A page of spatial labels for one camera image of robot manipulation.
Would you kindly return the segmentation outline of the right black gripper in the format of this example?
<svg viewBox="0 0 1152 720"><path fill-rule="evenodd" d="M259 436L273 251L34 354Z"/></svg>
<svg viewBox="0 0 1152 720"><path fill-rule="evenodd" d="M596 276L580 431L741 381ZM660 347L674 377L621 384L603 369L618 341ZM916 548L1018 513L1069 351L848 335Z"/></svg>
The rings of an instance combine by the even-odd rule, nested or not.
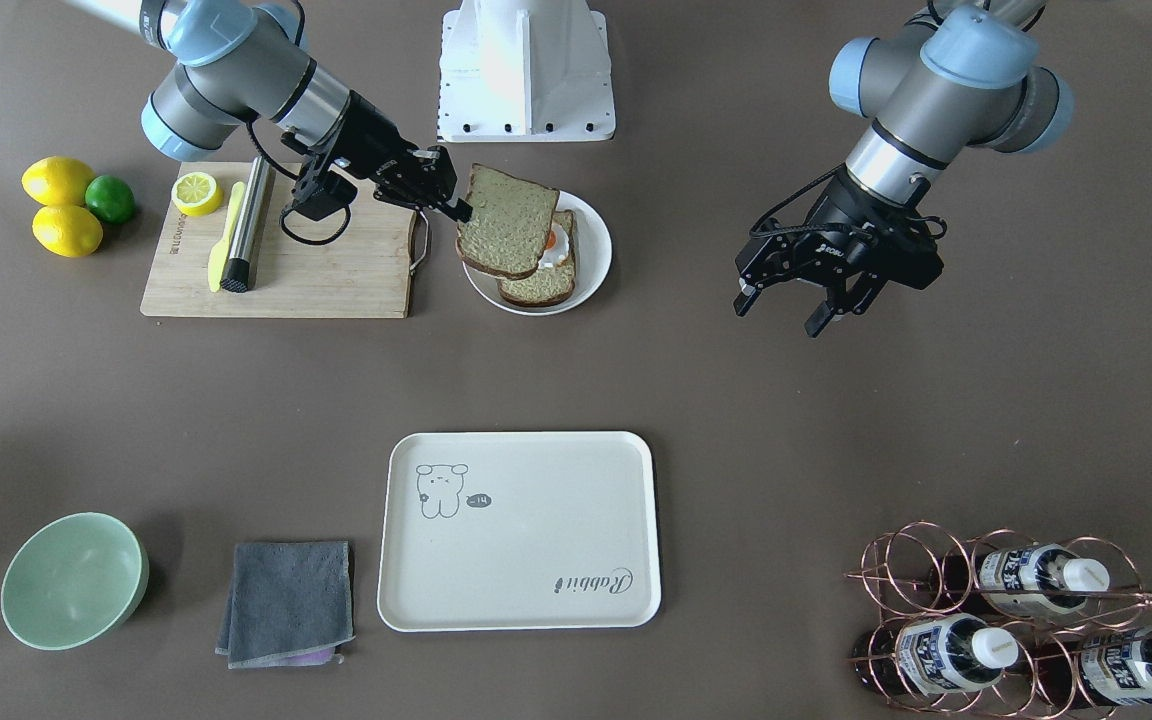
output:
<svg viewBox="0 0 1152 720"><path fill-rule="evenodd" d="M472 206L454 197L457 176L447 149L420 149L406 141L397 127L357 92L349 94L338 127L311 147L311 204L344 206L355 199L353 185L332 173L339 164L355 179L371 179L376 200L412 211L433 209L453 222L471 220Z"/></svg>

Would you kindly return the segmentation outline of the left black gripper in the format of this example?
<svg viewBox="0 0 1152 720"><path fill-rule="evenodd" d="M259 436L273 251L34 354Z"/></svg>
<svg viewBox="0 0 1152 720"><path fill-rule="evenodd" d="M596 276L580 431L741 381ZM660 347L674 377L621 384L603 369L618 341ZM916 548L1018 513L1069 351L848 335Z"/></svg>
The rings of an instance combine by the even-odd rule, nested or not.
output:
<svg viewBox="0 0 1152 720"><path fill-rule="evenodd" d="M826 300L804 323L818 338L840 316L864 314L888 282L914 290L934 282L943 236L942 218L869 195L838 165L756 220L736 256L733 310L746 316L765 288L781 282L823 287Z"/></svg>

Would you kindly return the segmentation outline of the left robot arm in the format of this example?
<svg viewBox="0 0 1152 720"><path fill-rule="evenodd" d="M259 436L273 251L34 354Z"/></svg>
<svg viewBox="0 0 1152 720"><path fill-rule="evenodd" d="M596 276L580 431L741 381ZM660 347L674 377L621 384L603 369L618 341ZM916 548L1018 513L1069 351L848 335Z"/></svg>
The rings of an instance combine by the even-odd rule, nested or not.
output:
<svg viewBox="0 0 1152 720"><path fill-rule="evenodd" d="M919 202L961 151L1034 152L1071 123L1074 94L1036 65L1030 28L1043 1L929 1L892 38L846 44L829 71L838 108L867 119L846 161L814 179L803 222L771 209L736 256L736 314L773 285L823 287L805 323L817 338L833 319L863 314L890 283L924 290L945 268L946 223Z"/></svg>

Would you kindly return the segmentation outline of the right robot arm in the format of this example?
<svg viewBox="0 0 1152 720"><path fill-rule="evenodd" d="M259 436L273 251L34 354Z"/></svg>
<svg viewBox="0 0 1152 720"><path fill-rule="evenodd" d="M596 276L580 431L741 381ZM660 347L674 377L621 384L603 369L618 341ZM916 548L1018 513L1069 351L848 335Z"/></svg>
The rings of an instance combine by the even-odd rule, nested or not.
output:
<svg viewBox="0 0 1152 720"><path fill-rule="evenodd" d="M302 156L288 211L317 222L353 204L353 179L369 179L378 200L470 219L471 206L454 196L456 173L444 147L406 141L317 63L291 13L242 1L82 1L79 8L177 59L141 113L143 132L162 154L205 159L234 128L266 118Z"/></svg>

